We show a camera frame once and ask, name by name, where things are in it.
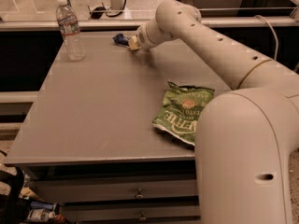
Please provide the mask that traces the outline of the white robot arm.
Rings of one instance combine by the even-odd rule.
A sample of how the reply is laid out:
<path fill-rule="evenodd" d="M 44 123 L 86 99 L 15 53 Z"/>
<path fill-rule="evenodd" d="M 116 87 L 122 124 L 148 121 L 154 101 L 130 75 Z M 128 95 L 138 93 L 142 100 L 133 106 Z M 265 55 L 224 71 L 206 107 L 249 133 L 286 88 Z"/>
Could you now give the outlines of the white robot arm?
<path fill-rule="evenodd" d="M 200 22 L 199 11 L 165 0 L 137 30 L 151 49 L 181 39 L 229 87 L 197 123 L 201 224 L 293 224 L 289 157 L 299 147 L 299 75 Z"/>

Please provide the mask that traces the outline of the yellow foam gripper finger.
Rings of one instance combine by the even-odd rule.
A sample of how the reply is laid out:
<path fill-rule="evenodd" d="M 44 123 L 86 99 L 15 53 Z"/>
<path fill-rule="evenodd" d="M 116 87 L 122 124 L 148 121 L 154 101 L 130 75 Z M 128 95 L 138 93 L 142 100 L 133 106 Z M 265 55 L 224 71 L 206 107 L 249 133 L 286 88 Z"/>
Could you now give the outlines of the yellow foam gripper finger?
<path fill-rule="evenodd" d="M 135 35 L 133 35 L 129 39 L 129 48 L 130 48 L 130 50 L 139 50 L 140 49 L 140 45 L 139 45 L 137 37 Z"/>

